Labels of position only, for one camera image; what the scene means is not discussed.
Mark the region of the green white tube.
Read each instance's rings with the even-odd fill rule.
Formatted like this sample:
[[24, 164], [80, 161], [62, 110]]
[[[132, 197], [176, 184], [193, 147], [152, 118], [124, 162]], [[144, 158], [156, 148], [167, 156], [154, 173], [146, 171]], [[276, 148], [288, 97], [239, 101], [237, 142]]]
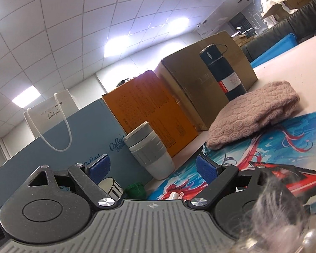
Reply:
[[169, 200], [177, 200], [179, 199], [179, 194], [177, 192], [171, 192], [170, 195], [169, 195]]

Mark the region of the white striped ceramic bowl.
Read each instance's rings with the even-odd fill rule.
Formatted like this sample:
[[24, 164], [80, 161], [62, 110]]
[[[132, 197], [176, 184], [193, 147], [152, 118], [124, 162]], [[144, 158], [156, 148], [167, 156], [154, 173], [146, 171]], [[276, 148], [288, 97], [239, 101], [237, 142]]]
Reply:
[[105, 178], [98, 184], [98, 186], [115, 201], [118, 201], [123, 197], [123, 189], [112, 177]]

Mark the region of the large blue cardboard box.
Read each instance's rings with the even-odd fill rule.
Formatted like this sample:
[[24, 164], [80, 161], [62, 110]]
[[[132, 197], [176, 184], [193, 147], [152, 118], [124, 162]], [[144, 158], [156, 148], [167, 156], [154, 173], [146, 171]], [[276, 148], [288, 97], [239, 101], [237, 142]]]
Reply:
[[0, 167], [0, 208], [39, 167], [66, 170], [75, 163], [91, 164], [107, 154], [111, 159], [109, 177], [122, 188], [147, 184], [152, 176], [139, 165], [123, 139], [125, 132], [107, 104], [92, 102], [28, 144]]

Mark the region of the green bottle cap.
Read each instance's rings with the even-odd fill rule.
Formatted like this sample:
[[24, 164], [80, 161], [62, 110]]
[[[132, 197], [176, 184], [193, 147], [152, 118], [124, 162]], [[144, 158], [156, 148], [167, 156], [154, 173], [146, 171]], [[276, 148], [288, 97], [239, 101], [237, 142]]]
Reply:
[[125, 189], [127, 199], [145, 200], [147, 193], [142, 183], [134, 183]]

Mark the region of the grey white travel cup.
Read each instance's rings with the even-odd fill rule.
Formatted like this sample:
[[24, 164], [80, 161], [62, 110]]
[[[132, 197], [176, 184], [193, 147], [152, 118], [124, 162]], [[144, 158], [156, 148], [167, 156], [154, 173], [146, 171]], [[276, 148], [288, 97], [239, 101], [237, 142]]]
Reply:
[[167, 148], [145, 121], [124, 138], [124, 143], [139, 164], [156, 180], [163, 180], [175, 170]]

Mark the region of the pink knitted hat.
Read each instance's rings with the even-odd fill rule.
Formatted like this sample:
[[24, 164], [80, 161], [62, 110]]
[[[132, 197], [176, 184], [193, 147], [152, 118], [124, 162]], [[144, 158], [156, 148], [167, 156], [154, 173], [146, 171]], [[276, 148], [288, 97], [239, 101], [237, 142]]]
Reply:
[[267, 125], [289, 118], [300, 97], [287, 81], [270, 82], [230, 101], [221, 109], [208, 130], [207, 148], [218, 150], [246, 138]]

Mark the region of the fluffy pearl hair accessory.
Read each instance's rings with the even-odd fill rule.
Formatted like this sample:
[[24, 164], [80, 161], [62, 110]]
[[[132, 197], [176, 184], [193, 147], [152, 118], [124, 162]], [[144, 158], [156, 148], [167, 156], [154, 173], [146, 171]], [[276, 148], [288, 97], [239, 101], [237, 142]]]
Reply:
[[251, 222], [230, 252], [316, 252], [316, 216], [275, 176], [251, 211]]

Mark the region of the white paper gift bag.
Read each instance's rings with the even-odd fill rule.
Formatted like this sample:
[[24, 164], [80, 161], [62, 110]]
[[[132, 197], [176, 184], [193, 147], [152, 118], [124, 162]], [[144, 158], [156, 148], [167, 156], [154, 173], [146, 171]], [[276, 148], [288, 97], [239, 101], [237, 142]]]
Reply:
[[[34, 107], [27, 108], [26, 112], [24, 112], [24, 118], [35, 139], [41, 138], [48, 147], [56, 152], [65, 152], [72, 144], [72, 132], [68, 123], [68, 117], [78, 111], [78, 105], [69, 90], [66, 89], [60, 93], [54, 93], [53, 97], [42, 101]], [[64, 122], [68, 133], [68, 146], [63, 149], [52, 146], [43, 135], [60, 122]]]

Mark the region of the colourful anime desk mat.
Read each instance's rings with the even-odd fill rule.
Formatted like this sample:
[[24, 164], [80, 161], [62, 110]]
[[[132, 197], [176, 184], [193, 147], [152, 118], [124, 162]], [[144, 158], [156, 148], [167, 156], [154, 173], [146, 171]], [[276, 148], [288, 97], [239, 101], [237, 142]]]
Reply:
[[176, 192], [191, 199], [207, 182], [196, 170], [196, 158], [203, 154], [217, 164], [233, 164], [241, 170], [257, 165], [272, 167], [297, 196], [303, 196], [316, 214], [316, 112], [287, 119], [253, 137], [220, 150], [202, 144], [184, 163], [148, 194], [150, 200], [167, 199]]

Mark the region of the brown cardboard box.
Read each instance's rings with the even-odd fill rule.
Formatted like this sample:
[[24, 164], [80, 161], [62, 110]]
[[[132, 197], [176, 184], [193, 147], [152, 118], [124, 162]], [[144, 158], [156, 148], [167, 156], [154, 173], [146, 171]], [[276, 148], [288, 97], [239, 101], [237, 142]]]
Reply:
[[189, 45], [161, 60], [155, 74], [161, 79], [197, 131], [208, 130], [228, 98], [200, 58], [210, 44], [232, 66], [246, 90], [257, 81], [256, 74], [242, 49], [225, 31]]

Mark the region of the orange cardboard box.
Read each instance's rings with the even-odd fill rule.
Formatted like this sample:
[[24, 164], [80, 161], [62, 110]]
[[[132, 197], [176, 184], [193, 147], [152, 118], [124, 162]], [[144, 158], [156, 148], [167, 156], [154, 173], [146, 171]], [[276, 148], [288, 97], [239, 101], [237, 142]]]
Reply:
[[198, 136], [194, 125], [151, 70], [103, 95], [103, 99], [127, 134], [148, 122], [170, 156]]

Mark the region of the dark blue thermos bottle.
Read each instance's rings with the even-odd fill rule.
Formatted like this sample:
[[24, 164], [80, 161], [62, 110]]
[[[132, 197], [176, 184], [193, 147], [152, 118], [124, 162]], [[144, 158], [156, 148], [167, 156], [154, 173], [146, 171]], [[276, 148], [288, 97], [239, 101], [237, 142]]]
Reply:
[[246, 94], [246, 89], [236, 72], [224, 57], [226, 44], [210, 44], [200, 52], [200, 58], [217, 81], [229, 101]]

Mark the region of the blue plastic tray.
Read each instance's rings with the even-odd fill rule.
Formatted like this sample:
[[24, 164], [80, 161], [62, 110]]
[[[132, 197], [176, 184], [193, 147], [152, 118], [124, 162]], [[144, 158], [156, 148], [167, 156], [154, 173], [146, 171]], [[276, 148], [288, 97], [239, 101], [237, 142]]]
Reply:
[[298, 43], [297, 43], [296, 35], [294, 35], [293, 33], [289, 33], [283, 39], [281, 39], [272, 47], [270, 47], [267, 51], [262, 53], [250, 64], [252, 68], [254, 69], [255, 67], [262, 65], [263, 63], [281, 55], [282, 53], [285, 53], [286, 51], [294, 48], [297, 45]]

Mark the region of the black leather sofa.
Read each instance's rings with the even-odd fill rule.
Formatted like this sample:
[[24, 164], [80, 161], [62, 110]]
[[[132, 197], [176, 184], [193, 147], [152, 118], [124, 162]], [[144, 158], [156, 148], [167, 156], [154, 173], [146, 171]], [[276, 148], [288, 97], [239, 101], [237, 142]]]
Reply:
[[288, 34], [296, 35], [298, 43], [316, 36], [316, 0], [312, 0], [286, 19], [264, 31], [241, 47], [249, 62], [275, 45]]

